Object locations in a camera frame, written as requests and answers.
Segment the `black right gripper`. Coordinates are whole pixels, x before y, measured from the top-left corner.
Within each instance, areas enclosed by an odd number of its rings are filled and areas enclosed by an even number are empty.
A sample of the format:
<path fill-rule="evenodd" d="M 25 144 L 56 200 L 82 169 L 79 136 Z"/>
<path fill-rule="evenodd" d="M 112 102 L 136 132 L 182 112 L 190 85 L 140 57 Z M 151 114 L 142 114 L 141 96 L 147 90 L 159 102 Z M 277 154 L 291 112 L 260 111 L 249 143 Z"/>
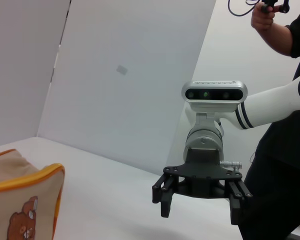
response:
<path fill-rule="evenodd" d="M 253 195 L 238 171 L 220 164 L 217 150 L 189 148 L 185 162 L 167 166 L 163 175 L 152 186 L 152 203 L 160 204 L 160 215 L 168 218 L 174 194 L 202 199 L 228 198 L 230 222 L 239 225 Z"/>

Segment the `operator hand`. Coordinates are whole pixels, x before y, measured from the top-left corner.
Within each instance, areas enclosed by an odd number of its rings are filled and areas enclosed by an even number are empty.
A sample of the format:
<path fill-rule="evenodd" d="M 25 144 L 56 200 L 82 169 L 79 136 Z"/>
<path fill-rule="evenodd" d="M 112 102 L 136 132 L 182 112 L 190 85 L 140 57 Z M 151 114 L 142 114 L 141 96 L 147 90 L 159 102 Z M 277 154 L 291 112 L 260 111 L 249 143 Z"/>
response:
<path fill-rule="evenodd" d="M 252 11 L 250 24 L 256 31 L 264 31 L 271 27 L 274 17 L 274 8 L 259 2 Z"/>

